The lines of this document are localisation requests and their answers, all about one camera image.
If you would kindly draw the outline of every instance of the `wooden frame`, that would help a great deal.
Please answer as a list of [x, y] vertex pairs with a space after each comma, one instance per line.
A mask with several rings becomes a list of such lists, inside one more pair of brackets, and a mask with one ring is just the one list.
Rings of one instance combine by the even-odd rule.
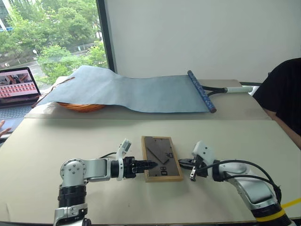
[[[146, 147], [145, 147], [145, 137], [146, 136], [142, 136], [141, 137], [141, 144], [142, 144], [143, 159], [147, 160], [147, 153], [146, 153]], [[180, 168], [180, 164], [179, 164], [177, 155], [176, 155], [176, 153], [174, 151], [174, 145], [173, 145], [173, 142], [171, 140], [171, 137], [152, 137], [152, 138], [169, 139], [169, 142], [170, 142], [170, 145], [171, 145], [171, 148], [172, 148], [172, 152], [173, 152], [173, 155], [174, 155], [174, 160], [176, 162], [179, 175], [178, 176], [150, 177], [149, 176], [149, 171], [145, 170], [144, 171], [144, 173], [145, 173], [145, 181], [146, 182], [164, 182], [164, 181], [165, 182], [171, 182], [171, 181], [181, 181], [181, 180], [183, 180], [183, 174], [182, 174], [182, 171], [181, 171], [181, 168]]]

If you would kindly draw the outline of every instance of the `laptop screen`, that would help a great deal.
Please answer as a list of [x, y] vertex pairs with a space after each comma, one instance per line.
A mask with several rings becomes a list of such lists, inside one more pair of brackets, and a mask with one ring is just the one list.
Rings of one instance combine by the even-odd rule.
[[9, 104], [40, 95], [29, 68], [0, 71], [0, 103]]

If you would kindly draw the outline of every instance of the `printed number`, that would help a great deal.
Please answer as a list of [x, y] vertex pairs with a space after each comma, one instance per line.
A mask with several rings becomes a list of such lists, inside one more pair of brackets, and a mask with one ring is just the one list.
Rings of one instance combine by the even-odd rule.
[[173, 153], [165, 153], [166, 156], [170, 159], [173, 159], [174, 158], [174, 154]]
[[161, 170], [161, 175], [162, 176], [166, 176], [167, 175], [167, 171], [166, 171], [166, 167], [165, 166], [161, 166], [160, 170]]

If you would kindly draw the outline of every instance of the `window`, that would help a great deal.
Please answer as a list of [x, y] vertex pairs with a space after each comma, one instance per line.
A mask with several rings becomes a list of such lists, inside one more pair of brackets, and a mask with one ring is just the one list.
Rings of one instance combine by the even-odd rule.
[[29, 67], [40, 89], [108, 67], [95, 0], [0, 0], [0, 19], [0, 70]]

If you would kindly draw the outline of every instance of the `hand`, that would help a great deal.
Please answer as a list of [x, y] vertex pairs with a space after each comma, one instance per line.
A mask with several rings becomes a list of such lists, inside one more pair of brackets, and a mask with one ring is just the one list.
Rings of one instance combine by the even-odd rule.
[[[0, 129], [1, 129], [1, 127], [3, 126], [4, 123], [5, 123], [5, 120], [2, 120], [2, 121], [0, 122]], [[7, 129], [1, 131], [1, 132], [0, 132], [0, 137], [1, 137], [2, 135], [6, 134], [7, 132], [9, 132], [10, 129], [11, 129], [11, 128], [7, 128]]]

